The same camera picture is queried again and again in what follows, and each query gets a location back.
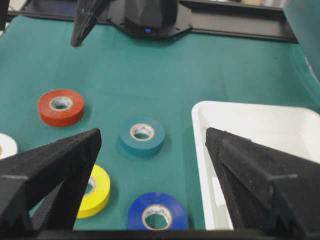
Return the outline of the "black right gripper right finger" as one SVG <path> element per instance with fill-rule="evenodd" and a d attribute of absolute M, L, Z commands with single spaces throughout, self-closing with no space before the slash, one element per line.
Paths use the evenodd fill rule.
<path fill-rule="evenodd" d="M 210 127 L 205 145 L 234 228 L 320 233 L 320 165 Z"/>

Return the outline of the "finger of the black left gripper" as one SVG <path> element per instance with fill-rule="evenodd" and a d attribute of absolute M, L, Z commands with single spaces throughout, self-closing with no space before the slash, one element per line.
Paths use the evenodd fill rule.
<path fill-rule="evenodd" d="M 92 31 L 102 12 L 110 5 L 109 0 L 78 0 L 75 10 L 71 46 L 80 47 Z"/>

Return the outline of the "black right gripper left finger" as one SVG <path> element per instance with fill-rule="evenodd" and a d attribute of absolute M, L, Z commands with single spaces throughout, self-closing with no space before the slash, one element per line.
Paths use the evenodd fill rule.
<path fill-rule="evenodd" d="M 71 230 L 101 149 L 98 128 L 0 161 L 0 230 Z"/>

